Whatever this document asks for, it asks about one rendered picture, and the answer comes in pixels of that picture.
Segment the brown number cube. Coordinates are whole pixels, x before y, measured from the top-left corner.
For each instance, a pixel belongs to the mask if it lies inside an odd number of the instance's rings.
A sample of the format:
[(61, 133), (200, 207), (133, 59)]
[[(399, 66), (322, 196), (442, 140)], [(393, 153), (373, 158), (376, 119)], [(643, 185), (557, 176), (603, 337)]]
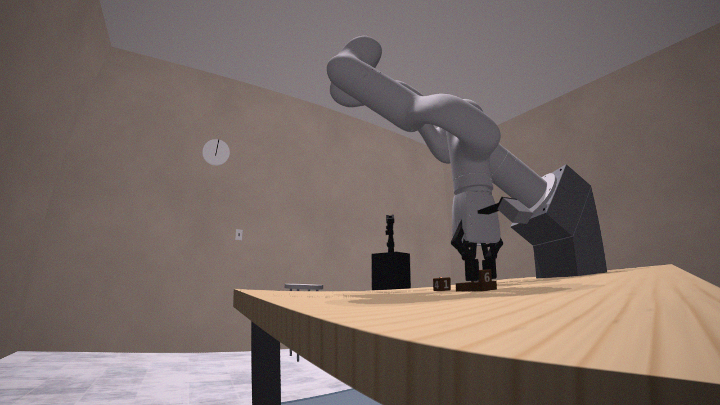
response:
[(448, 290), (451, 290), (450, 277), (434, 278), (434, 291), (448, 291)]
[(492, 281), (491, 269), (479, 270), (479, 280), (471, 280), (471, 282), (488, 282)]

